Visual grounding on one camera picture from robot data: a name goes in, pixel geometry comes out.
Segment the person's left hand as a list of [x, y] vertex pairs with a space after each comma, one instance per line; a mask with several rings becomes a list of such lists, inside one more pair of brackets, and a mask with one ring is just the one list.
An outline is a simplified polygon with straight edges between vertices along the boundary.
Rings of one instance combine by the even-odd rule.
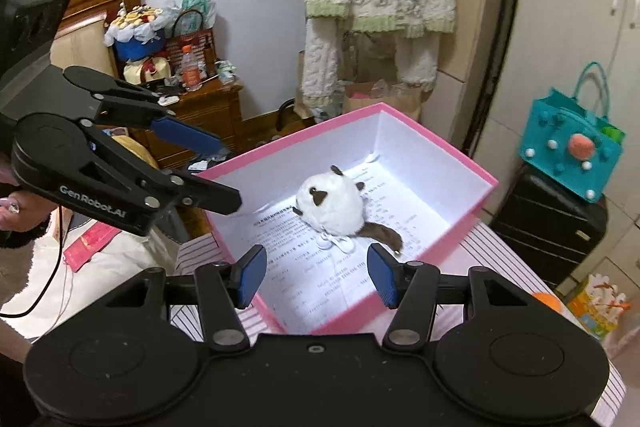
[[1, 187], [10, 187], [1, 197], [1, 230], [28, 232], [46, 221], [56, 205], [35, 193], [23, 190], [8, 165], [1, 166]]

